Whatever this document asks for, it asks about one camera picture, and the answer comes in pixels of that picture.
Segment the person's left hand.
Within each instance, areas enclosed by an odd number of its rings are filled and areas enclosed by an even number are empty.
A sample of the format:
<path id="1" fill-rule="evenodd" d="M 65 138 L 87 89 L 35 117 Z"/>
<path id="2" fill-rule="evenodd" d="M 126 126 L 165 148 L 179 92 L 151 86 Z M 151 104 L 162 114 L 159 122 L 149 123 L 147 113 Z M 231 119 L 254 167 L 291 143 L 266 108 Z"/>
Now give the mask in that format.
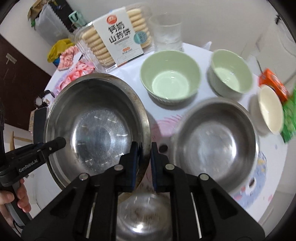
<path id="1" fill-rule="evenodd" d="M 22 209 L 23 212 L 29 213 L 31 211 L 31 205 L 29 203 L 29 197 L 24 182 L 23 178 L 19 180 L 20 186 L 16 191 L 16 196 L 18 198 L 18 207 Z M 13 226 L 13 217 L 5 205 L 11 203 L 14 199 L 15 196 L 11 192 L 5 190 L 1 191 L 1 214 L 11 227 Z"/>

